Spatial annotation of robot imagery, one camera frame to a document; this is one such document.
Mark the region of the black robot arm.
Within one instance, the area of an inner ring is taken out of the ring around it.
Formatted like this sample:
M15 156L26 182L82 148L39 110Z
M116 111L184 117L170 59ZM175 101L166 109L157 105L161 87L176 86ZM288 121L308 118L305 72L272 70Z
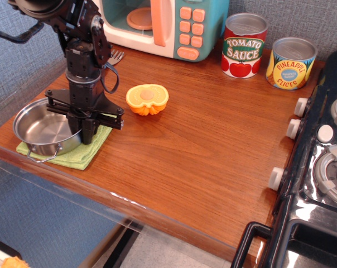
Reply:
M88 145L100 125L121 129L123 108L106 95L113 94L105 85L105 70L118 72L108 60L112 45L104 33L104 21L93 1L9 1L13 9L37 20L37 24L18 36L0 31L0 38L15 44L26 43L45 24L59 38L66 58L68 89L48 90L45 95L49 111L67 117L71 131L80 132Z

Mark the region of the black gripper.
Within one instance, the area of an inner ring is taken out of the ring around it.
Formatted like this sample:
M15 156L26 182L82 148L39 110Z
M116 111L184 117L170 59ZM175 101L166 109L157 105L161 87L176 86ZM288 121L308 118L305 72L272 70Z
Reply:
M104 75L91 77L65 74L69 89L47 90L48 110L63 114L72 134L82 130L82 142L92 143L100 125L122 129L124 109L111 102L105 95Z

